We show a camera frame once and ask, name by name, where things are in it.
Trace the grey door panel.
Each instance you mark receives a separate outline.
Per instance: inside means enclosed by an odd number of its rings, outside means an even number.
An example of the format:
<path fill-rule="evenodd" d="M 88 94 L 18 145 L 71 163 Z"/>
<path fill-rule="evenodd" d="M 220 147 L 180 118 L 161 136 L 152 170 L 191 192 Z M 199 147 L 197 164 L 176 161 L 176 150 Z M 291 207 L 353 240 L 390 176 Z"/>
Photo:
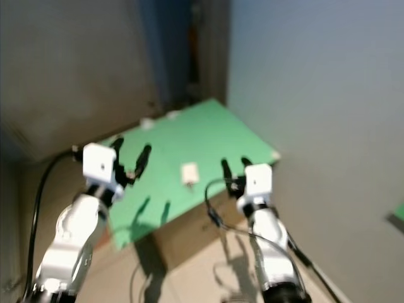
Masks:
<path fill-rule="evenodd" d="M 140 0 L 0 0 L 2 124 L 34 162 L 159 110 Z"/>

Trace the large green hook board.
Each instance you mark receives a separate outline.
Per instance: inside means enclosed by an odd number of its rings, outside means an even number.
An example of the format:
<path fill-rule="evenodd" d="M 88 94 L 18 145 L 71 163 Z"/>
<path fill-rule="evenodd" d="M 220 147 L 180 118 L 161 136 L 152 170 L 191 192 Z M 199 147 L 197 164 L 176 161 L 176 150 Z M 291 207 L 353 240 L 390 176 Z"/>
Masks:
<path fill-rule="evenodd" d="M 393 208 L 388 216 L 388 220 L 392 224 L 404 225 L 404 203 Z"/>

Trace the keys with white tag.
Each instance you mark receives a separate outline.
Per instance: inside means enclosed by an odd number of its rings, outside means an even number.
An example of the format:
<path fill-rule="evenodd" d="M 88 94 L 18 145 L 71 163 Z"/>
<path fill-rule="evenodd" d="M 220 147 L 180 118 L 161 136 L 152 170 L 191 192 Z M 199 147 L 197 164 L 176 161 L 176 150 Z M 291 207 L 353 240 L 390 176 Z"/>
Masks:
<path fill-rule="evenodd" d="M 200 180 L 200 174 L 196 162 L 184 163 L 181 167 L 180 172 L 183 185 L 193 186 L 195 184 L 198 184 Z"/>

